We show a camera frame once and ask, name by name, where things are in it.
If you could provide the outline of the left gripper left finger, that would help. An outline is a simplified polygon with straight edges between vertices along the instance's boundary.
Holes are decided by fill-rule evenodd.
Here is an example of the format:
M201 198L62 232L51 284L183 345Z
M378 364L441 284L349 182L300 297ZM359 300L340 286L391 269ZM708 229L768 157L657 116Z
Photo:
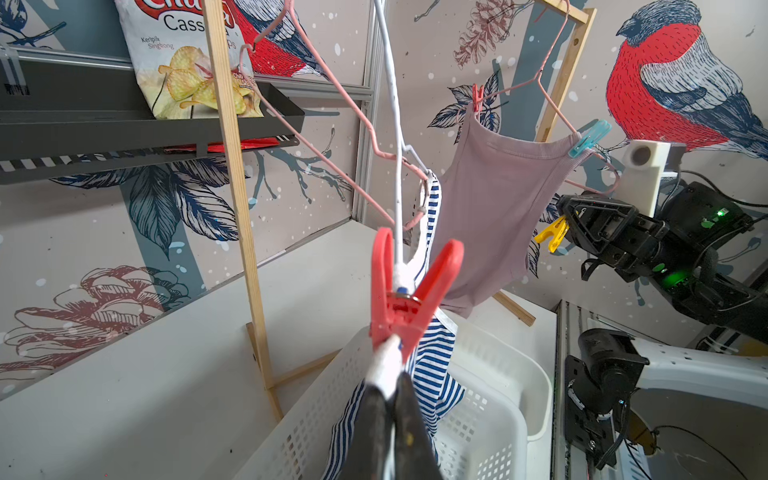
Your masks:
M377 387L366 387L339 479L395 478L393 406Z

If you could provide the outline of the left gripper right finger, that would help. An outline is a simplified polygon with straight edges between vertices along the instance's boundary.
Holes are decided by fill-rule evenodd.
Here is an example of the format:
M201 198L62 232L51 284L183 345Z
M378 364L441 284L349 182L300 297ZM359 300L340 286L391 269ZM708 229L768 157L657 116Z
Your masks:
M394 478L442 480L411 376L402 372L394 398Z

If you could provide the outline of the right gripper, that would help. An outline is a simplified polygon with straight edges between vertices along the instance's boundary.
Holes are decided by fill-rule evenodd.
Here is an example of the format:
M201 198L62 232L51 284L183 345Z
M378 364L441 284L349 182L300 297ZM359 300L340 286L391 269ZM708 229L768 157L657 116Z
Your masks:
M589 255L581 265L582 280L589 280L603 265L626 282L665 268L663 239L669 227L664 221L641 214L631 204L596 195L565 195L557 210L569 227L566 238Z

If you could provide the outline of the yellow clothespin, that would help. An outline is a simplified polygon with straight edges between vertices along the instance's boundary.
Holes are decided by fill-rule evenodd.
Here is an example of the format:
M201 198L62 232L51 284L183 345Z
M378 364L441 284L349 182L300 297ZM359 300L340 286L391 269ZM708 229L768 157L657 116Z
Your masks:
M538 245L548 242L548 251L555 253L562 244L569 231L568 221L564 216L559 217L551 223L546 229L534 237Z

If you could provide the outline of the striped tank top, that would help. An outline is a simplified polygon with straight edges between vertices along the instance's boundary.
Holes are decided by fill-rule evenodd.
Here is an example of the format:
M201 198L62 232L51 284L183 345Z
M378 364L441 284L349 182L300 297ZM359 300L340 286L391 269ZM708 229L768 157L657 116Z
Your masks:
M405 264L406 276L413 286L418 286L427 272L440 213L441 196L438 177L429 173L419 194L425 213L414 228L412 255ZM415 396L430 440L433 440L437 433L438 422L465 394L465 388L448 373L457 330L455 322L438 309L405 365L405 370L412 377ZM353 437L363 391L363 384L356 386L342 415L331 429L329 459L322 475L324 479L335 479L341 471Z

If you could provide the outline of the white hanger with striped top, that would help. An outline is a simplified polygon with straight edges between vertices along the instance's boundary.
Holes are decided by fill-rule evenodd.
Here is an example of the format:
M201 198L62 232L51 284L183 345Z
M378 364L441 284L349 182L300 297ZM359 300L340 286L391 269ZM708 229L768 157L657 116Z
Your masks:
M384 319L388 320L387 299L389 297L403 294L411 294L414 291L414 281L406 269L403 250L403 192L402 192L402 170L403 150L405 141L401 125L400 102L397 89L397 79L395 72L394 56L392 53L389 32L387 29L384 6L382 1L374 2L376 18L381 34L384 55L385 78L389 90L389 103L393 113L394 133L395 133L395 170L394 170L394 259L385 260L385 266L392 266L393 272L386 276L393 282L392 287L386 287L385 292L372 296L374 300L384 301ZM395 334L389 334L384 338L383 343L374 348L373 363L366 374L366 384L376 387L384 399L389 401L395 396L397 389L397 379L402 371L402 349L400 345L402 340Z

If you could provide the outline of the pink hanger with blue top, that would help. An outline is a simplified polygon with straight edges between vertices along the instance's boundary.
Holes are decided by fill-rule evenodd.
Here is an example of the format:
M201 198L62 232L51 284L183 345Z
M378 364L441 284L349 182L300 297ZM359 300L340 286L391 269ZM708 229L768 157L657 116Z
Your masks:
M316 109L305 109L307 118L297 135L296 151L275 148L270 155L294 167L300 183L304 182L304 175L319 178L334 188L341 200L359 194L369 201L371 208L390 219L394 214L376 204L342 168L344 165L355 167L358 155L371 149L375 157L395 166L396 151L400 150L400 165L415 175L424 190L428 189L428 170L411 146L398 141L383 150L377 144L377 134L367 114L310 43L310 31L300 23L297 8L284 12L282 1L237 1L235 5L247 40L243 51L249 55L256 73L293 80L304 80L310 75L313 81L326 81L331 93L341 96L321 99Z

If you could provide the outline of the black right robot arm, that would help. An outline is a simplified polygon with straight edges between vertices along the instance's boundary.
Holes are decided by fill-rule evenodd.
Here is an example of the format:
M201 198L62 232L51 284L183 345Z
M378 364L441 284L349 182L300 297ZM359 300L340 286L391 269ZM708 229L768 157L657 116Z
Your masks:
M718 272L718 249L750 231L756 219L712 187L692 182L657 217L627 202L566 195L556 223L589 257L581 278L600 266L627 283L644 278L679 313L767 340L767 295ZM578 337L579 357L565 361L565 439L601 470L616 464L627 439L630 400L651 361L625 332L592 328Z

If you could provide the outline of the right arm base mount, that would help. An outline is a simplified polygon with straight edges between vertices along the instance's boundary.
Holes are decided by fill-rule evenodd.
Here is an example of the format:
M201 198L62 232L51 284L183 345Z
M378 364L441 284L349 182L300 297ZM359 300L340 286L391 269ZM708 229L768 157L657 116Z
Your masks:
M580 447L597 470L616 465L616 452L627 435L629 402L643 369L630 334L604 328L580 334L581 356L564 363L564 437Z

